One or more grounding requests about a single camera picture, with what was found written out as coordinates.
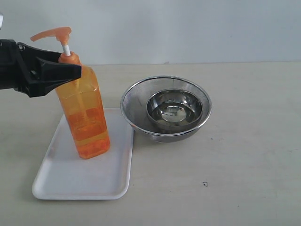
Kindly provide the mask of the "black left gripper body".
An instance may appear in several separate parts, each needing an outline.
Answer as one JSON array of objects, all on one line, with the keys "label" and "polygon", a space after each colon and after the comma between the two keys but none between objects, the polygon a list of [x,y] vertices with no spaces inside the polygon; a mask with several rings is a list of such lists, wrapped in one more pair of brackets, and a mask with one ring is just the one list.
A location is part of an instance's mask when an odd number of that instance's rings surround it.
[{"label": "black left gripper body", "polygon": [[14,40],[0,40],[0,89],[14,89],[26,93],[24,67],[22,66],[23,47]]}]

